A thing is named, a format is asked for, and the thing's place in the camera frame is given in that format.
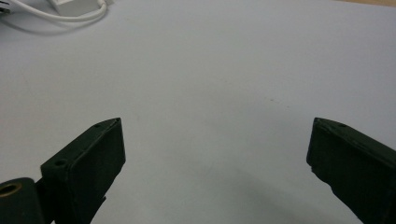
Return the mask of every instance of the table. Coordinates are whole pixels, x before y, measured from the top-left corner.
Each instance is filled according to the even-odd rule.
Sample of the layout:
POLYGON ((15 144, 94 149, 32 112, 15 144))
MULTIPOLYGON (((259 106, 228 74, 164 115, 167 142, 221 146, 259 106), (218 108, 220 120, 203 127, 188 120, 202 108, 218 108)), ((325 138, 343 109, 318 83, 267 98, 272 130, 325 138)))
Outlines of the table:
POLYGON ((120 0, 94 23, 2 17, 0 182, 37 180, 121 117, 127 163, 94 224, 360 223, 305 156, 314 117, 396 148, 395 10, 120 0))

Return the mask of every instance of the black plastic part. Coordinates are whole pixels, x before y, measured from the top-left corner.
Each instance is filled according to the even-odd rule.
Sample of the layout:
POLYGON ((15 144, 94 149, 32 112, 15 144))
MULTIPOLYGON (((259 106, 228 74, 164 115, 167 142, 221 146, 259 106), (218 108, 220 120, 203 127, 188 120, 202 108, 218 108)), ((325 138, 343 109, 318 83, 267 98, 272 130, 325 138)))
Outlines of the black plastic part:
POLYGON ((93 125, 41 166, 40 186, 52 190, 56 204, 46 217, 53 215, 57 224, 91 223, 124 163, 120 119, 93 125))
POLYGON ((315 119, 307 162, 363 223, 396 223, 396 151, 345 124, 315 119))
POLYGON ((0 184, 1 224, 44 224, 35 182, 18 178, 0 184))

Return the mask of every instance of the white table surface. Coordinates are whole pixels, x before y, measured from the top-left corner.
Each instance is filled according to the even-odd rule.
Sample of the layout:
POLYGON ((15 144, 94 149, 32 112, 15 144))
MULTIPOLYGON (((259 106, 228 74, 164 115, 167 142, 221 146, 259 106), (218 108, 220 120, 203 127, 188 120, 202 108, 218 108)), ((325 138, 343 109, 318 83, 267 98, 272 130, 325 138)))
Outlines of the white table surface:
POLYGON ((93 224, 361 223, 306 164, 312 121, 396 148, 396 8, 117 0, 79 27, 1 17, 0 50, 0 182, 122 118, 93 224))

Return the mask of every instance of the screw hole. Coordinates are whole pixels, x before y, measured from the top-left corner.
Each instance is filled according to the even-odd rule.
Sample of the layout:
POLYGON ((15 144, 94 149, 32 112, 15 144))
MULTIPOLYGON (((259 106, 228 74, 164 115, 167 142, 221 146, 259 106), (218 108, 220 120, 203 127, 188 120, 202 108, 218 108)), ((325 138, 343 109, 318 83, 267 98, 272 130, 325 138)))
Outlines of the screw hole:
POLYGON ((21 183, 8 184, 3 187, 0 187, 0 198, 7 197, 7 196, 17 192, 21 188, 22 188, 21 183))
POLYGON ((63 165, 66 164, 66 162, 67 162, 67 160, 59 160, 59 161, 56 161, 56 162, 55 162, 55 165, 56 165, 56 166, 63 166, 63 165))

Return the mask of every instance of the white cable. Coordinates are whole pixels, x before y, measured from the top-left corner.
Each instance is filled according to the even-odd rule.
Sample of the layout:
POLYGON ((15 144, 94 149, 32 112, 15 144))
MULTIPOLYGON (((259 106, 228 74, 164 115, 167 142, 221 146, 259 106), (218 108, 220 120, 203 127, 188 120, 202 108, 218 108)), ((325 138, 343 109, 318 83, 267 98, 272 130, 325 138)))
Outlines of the white cable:
POLYGON ((79 22, 79 21, 91 21, 96 18, 99 18, 103 15, 105 15, 107 11, 107 3, 105 0, 98 0, 98 4, 100 8, 95 11, 93 14, 88 15, 88 16, 79 16, 79 17, 62 17, 62 16, 56 16, 49 14, 47 12, 40 11, 34 7, 29 7, 28 5, 20 2, 19 0, 9 0, 10 2, 14 3, 15 5, 18 5, 19 7, 23 8, 24 10, 37 15, 40 18, 49 20, 49 21, 65 21, 65 22, 79 22))

